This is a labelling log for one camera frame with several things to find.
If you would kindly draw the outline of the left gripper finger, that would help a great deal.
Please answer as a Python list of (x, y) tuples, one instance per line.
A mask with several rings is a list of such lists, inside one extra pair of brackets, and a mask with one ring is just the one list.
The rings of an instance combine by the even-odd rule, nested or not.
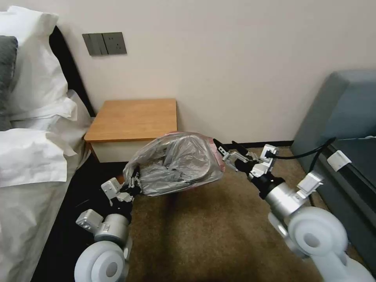
[(132, 176), (131, 176), (131, 195), (142, 194), (142, 183), (140, 180), (140, 165), (137, 164), (134, 167)]
[(135, 177), (131, 177), (128, 183), (124, 182), (121, 189), (121, 193), (127, 193), (129, 195), (136, 195), (136, 180)]

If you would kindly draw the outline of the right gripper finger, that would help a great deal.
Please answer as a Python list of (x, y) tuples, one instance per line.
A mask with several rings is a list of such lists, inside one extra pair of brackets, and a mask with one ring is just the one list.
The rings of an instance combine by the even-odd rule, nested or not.
[(217, 151), (222, 156), (223, 161), (227, 161), (230, 159), (239, 159), (243, 162), (251, 161), (251, 156), (249, 155), (248, 150), (241, 144), (232, 141), (231, 144), (226, 145), (215, 138), (213, 138), (213, 142), (217, 148)]
[(231, 167), (236, 172), (243, 172), (246, 175), (250, 173), (250, 160), (248, 158), (246, 159), (227, 159), (225, 161), (227, 166)]

